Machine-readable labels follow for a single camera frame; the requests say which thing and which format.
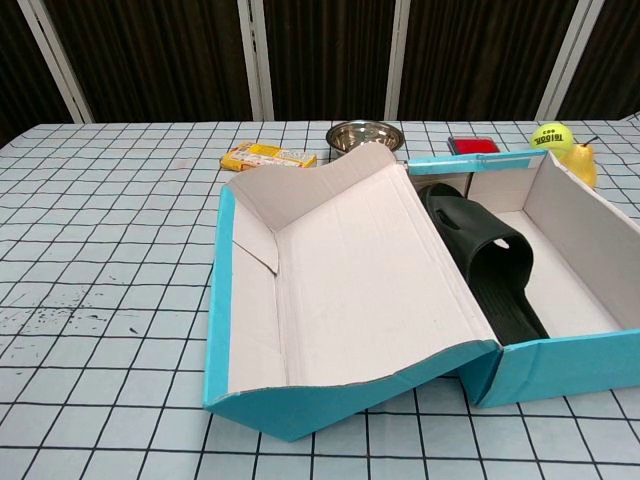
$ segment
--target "open box lid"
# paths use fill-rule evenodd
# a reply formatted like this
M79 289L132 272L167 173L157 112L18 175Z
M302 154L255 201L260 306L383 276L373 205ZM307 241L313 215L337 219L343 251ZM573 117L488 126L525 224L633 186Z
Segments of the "open box lid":
M216 248L203 403L277 437L499 349L384 146L238 175Z

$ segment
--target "table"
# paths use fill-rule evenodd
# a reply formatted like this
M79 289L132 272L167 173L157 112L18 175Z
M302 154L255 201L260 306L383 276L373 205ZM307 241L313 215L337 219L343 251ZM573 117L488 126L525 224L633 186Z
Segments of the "table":
M567 122L640 222L640 123ZM534 122L397 122L400 160ZM331 122L40 125L0 150L0 477L640 478L640 389L492 409L455 375L294 443L200 408L219 158L241 140L336 157Z

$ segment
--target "black slipper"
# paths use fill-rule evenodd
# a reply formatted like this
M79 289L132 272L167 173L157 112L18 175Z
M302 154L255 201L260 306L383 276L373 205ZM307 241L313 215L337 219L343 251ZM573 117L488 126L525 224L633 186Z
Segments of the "black slipper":
M549 338L524 294L533 267L527 239L449 185L418 195L500 343Z

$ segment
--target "pear stem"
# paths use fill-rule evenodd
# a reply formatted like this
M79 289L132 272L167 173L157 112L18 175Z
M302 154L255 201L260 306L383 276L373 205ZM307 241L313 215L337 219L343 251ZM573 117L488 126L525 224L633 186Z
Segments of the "pear stem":
M598 137L597 135L595 137L593 137L591 140L587 140L585 143L582 144L583 147L586 147L587 145L589 145L591 142L593 142L594 140L600 140L600 137Z

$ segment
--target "yellow package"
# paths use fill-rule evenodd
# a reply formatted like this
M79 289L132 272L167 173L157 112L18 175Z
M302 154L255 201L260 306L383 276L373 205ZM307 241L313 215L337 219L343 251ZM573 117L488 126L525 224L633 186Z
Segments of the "yellow package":
M307 168L316 164L315 153L296 152L285 148L243 142L229 150L220 162L224 168L241 172L260 165L285 165Z

